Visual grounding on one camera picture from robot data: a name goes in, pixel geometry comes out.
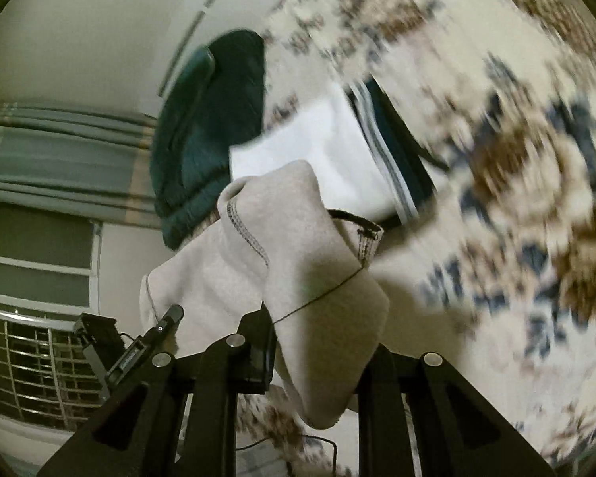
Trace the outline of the floral fleece blanket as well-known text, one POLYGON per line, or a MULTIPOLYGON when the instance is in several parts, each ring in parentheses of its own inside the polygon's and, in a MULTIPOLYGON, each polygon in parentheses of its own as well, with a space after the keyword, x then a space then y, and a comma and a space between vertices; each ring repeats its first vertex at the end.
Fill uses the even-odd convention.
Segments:
POLYGON ((596 21, 562 0, 281 0, 271 132, 374 78, 436 193, 384 236, 384 343, 436 351, 561 476, 596 464, 596 21))

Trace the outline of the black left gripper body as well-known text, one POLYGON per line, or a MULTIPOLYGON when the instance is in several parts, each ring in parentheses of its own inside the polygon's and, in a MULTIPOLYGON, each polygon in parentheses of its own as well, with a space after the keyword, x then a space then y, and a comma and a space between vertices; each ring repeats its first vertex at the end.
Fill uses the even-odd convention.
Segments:
POLYGON ((172 305, 156 326, 134 338, 128 347, 116 328, 117 321, 83 313, 74 324, 94 376, 101 384, 101 401, 107 401, 120 384, 153 354, 184 318, 184 309, 172 305))

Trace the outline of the white folded cloth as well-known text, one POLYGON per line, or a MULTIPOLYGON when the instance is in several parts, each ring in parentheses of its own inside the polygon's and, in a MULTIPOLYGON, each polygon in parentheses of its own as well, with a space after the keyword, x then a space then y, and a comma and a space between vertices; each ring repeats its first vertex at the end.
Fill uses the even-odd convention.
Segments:
POLYGON ((382 222, 404 211, 343 88, 330 83, 285 124, 229 149, 233 179, 307 161, 328 209, 382 222))

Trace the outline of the dark green beanie hat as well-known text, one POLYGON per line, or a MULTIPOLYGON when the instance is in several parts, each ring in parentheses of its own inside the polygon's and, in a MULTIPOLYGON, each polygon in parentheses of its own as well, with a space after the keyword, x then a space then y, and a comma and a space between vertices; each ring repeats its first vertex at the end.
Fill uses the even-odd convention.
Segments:
POLYGON ((178 249, 231 180, 229 149, 263 131, 265 42, 241 29, 199 47, 158 118, 150 179, 164 244, 178 249))

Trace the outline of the beige fleece garment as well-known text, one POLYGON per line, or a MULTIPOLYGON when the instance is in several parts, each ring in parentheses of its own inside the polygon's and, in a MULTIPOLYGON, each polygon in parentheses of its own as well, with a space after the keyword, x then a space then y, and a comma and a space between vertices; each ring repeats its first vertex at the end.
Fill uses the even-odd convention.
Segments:
POLYGON ((144 328, 179 305, 175 346, 187 355, 266 308, 287 394, 310 427, 332 427, 389 315, 389 298, 369 271, 381 227, 326 209, 305 161, 230 183, 217 209, 214 224, 142 279, 144 328))

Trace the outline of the dark green folded garment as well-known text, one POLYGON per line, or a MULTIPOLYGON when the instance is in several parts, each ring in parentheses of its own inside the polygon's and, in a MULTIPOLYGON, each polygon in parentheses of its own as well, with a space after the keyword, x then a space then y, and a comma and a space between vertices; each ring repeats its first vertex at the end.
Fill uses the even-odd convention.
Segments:
POLYGON ((422 147, 410 132, 393 102, 374 78, 352 83, 346 92, 371 156, 389 188, 395 211, 383 223, 393 227, 394 217, 406 224, 436 193, 425 164, 449 173, 447 163, 422 147))

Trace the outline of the window with metal grille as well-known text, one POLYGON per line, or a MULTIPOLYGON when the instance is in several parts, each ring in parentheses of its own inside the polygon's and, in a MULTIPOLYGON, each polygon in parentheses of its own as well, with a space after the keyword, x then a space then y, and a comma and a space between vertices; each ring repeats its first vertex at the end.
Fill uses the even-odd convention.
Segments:
POLYGON ((101 386, 73 332, 100 311, 101 225, 0 202, 0 416, 74 432, 101 386))

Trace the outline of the grey green curtain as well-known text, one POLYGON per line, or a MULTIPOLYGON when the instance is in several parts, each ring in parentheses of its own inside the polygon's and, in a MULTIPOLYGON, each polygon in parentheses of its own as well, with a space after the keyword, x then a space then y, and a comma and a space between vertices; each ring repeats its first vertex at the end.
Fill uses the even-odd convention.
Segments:
POLYGON ((155 128, 142 114, 0 103, 0 202, 156 228, 155 128))

